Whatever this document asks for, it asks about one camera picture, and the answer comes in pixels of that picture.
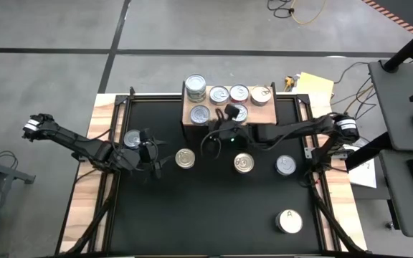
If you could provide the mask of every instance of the gray floor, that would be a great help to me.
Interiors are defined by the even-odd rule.
[[[0,47],[108,48],[122,4],[123,0],[0,0]],[[413,37],[361,0],[329,0],[319,20],[305,27],[276,19],[265,4],[132,0],[119,47],[395,52]],[[298,16],[308,18],[318,7],[301,0]],[[0,223],[0,254],[53,253],[77,162],[52,142],[21,139],[22,127],[31,114],[51,113],[61,125],[86,133],[106,59],[88,54],[0,54],[0,151],[14,151],[19,169],[37,175],[32,186],[13,186]],[[127,92],[130,86],[137,92],[179,92],[181,81],[194,72],[212,84],[274,81],[282,89],[286,75],[309,72],[337,80],[350,64],[374,60],[119,55],[106,92]],[[354,94],[367,77],[365,65],[350,70],[335,86],[333,101]],[[333,109],[344,111],[347,104]],[[378,107],[358,124],[368,139],[385,131]],[[389,220],[384,202],[358,201],[358,210],[371,251],[413,256],[413,239],[381,226]]]

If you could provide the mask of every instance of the metal can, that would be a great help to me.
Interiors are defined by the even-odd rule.
[[[272,92],[264,86],[256,86],[251,90],[251,102],[256,106],[262,107],[269,102]]]
[[[235,85],[230,88],[230,101],[233,103],[245,103],[247,102],[249,96],[250,91],[248,90],[248,87],[244,85]]]
[[[201,102],[207,96],[207,83],[201,75],[191,75],[186,79],[187,97],[192,102]]]
[[[248,173],[255,166],[255,160],[248,153],[240,153],[235,156],[234,167],[238,173]]]
[[[295,160],[291,156],[281,155],[278,157],[277,162],[275,162],[275,168],[280,175],[289,176],[295,171]]]
[[[194,102],[194,103],[200,103],[204,101],[206,98],[207,98],[207,92],[204,92],[202,95],[199,95],[199,96],[193,96],[193,95],[187,94],[187,99],[190,102]]]
[[[180,168],[192,168],[195,162],[195,154],[192,150],[189,150],[188,148],[182,148],[181,150],[178,150],[178,152],[176,153],[175,161]]]
[[[140,131],[139,130],[129,130],[123,136],[123,144],[132,150],[135,150],[140,145]]]
[[[244,105],[240,104],[234,104],[234,107],[238,108],[240,110],[240,113],[238,113],[238,116],[236,118],[232,118],[233,121],[243,123],[246,121],[248,118],[248,109]]]
[[[275,219],[275,223],[281,231],[287,234],[298,233],[302,229],[303,224],[302,217],[297,211],[292,209],[280,212]]]
[[[209,109],[204,105],[197,105],[191,110],[191,121],[195,125],[206,125],[209,120]]]
[[[229,100],[229,90],[224,86],[214,86],[209,91],[209,101],[213,105],[224,105]]]

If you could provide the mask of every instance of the wooden platform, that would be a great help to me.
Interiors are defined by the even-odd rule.
[[[101,134],[103,131],[107,130],[110,127],[115,96],[116,94],[97,95],[92,119],[90,121],[89,131],[87,134],[89,138],[93,138]],[[312,107],[311,111],[314,117],[319,117],[331,112],[331,106],[329,104],[330,98],[331,92],[320,92],[319,88],[317,88],[317,92],[310,94],[310,104]],[[305,118],[307,118],[306,111],[307,110],[305,110],[305,108],[303,107],[302,114]],[[120,112],[118,119],[119,123],[121,123],[122,121],[122,114],[123,112]],[[116,140],[118,139],[119,133],[120,132],[116,132]],[[104,140],[107,138],[107,135],[104,135],[102,137],[102,139]],[[318,142],[320,143],[320,145],[323,145],[326,140],[326,136],[318,136]],[[343,170],[346,169],[345,163],[343,161],[333,160],[332,166],[334,168],[340,168]],[[90,169],[90,164],[84,163],[80,165],[78,176],[86,173]],[[331,203],[336,219],[339,221],[340,225],[344,228],[346,233],[355,241],[355,243],[362,249],[366,249],[366,242],[364,240],[361,222],[356,210],[356,204],[353,198],[353,192],[351,190],[348,174],[331,170],[326,171],[326,178],[328,181],[328,190],[331,196]],[[74,243],[82,235],[82,233],[92,220],[95,202],[98,194],[99,182],[100,174],[96,172],[90,176],[83,178],[76,184],[72,196],[70,210],[67,216],[65,232],[62,236],[62,243],[60,246],[61,252],[67,251],[70,247],[72,247],[72,245],[74,245]],[[322,216],[322,218],[327,247],[328,249],[333,249],[333,241],[329,225],[324,216]],[[105,220],[106,218],[103,219],[99,228],[96,245],[97,251],[100,250],[101,243],[103,241],[103,227]]]
[[[270,90],[270,93],[273,96],[273,89],[271,86],[267,85],[257,85],[257,86],[265,86]],[[248,90],[251,92],[252,88],[255,86],[247,86]],[[206,98],[204,101],[199,103],[191,102],[187,99],[186,91],[184,90],[184,103],[183,103],[183,124],[184,125],[194,125],[191,122],[191,109],[197,105],[204,105],[209,109],[210,113],[210,120],[217,119],[214,110],[220,108],[224,112],[224,105],[214,105],[209,101],[209,91],[213,88],[213,86],[206,86]],[[247,123],[267,123],[267,124],[277,124],[277,115],[275,113],[275,100],[273,97],[270,98],[269,102],[262,107],[258,107],[251,103],[251,93],[248,97],[248,101],[243,104],[248,109],[248,118],[242,124],[246,125]]]

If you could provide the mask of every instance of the wooden table edge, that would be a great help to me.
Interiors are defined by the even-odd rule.
[[[106,111],[107,106],[114,106],[114,100],[116,95],[127,95],[128,93],[105,93],[97,94],[95,98],[95,104],[93,108],[92,118],[89,124],[89,131],[87,136],[89,138],[99,135],[101,132],[109,128],[110,118],[112,115],[112,109],[109,113]],[[294,95],[290,92],[278,92],[281,95]],[[331,106],[329,102],[320,103],[314,101],[311,104],[311,111],[314,117],[331,112]],[[319,135],[318,142],[322,145],[326,141],[326,136]],[[333,161],[332,166],[345,170],[346,166],[343,161]],[[80,176],[91,168],[89,163],[81,164],[77,176]],[[68,209],[68,215],[65,218],[65,229],[62,233],[62,242],[60,243],[60,252],[67,251],[74,245],[77,239],[82,235],[88,224],[92,220],[93,210],[95,208],[96,193],[98,192],[99,173],[93,174],[88,180],[80,181],[72,192],[72,201]],[[351,190],[348,174],[345,172],[330,170],[326,171],[326,179],[328,183],[328,190],[331,198],[331,203],[334,211],[335,218],[339,221],[339,224],[343,227],[345,232],[353,239],[353,241],[362,249],[366,249],[366,241],[361,228],[361,222],[356,209],[356,202],[353,197],[353,191]],[[326,248],[333,249],[333,240],[331,236],[331,230],[326,221],[326,218],[321,214],[324,236],[326,239]],[[103,231],[105,220],[103,219],[100,224],[100,231]],[[103,240],[103,234],[98,234],[98,241]],[[101,248],[100,244],[96,245],[97,250]]]

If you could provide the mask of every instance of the black floor stripe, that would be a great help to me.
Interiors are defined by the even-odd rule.
[[[248,56],[248,57],[370,57],[390,58],[395,52],[325,52],[197,49],[118,49],[117,54],[135,56]]]
[[[0,47],[0,53],[14,54],[108,54],[109,49],[55,49],[55,48],[21,48]]]
[[[413,26],[413,0],[373,0],[376,4]]]
[[[119,45],[120,36],[122,35],[123,25],[125,24],[125,16],[130,6],[130,2],[131,0],[125,0],[123,2],[122,10],[120,11],[118,25],[115,28],[113,43],[111,44],[111,49],[108,55],[108,60],[106,60],[105,69],[103,70],[103,75],[101,76],[100,86],[98,87],[98,93],[106,93],[106,87],[108,86],[109,76],[111,74],[111,69],[113,68],[115,54],[117,52],[117,48]]]

